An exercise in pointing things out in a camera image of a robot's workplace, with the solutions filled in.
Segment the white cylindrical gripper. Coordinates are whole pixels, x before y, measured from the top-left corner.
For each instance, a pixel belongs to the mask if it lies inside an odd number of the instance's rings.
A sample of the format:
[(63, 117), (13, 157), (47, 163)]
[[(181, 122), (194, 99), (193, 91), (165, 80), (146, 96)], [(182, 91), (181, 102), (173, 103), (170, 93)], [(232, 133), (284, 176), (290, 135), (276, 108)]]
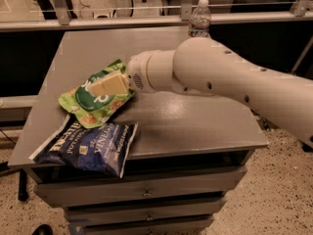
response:
[[(147, 51), (133, 56), (126, 66), (132, 88), (141, 93), (171, 91), (173, 83), (172, 60), (174, 51)], [(118, 70), (89, 85), (93, 96), (126, 94), (130, 88), (126, 77)]]

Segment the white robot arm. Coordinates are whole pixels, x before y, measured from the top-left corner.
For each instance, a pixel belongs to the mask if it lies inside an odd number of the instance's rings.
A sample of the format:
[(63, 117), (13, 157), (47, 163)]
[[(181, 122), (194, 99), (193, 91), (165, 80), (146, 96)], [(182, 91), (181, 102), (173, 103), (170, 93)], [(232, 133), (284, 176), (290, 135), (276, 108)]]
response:
[(211, 38), (140, 53), (130, 58), (126, 71), (113, 71), (87, 86), (93, 96), (129, 90), (230, 98), (313, 146), (313, 81), (257, 66)]

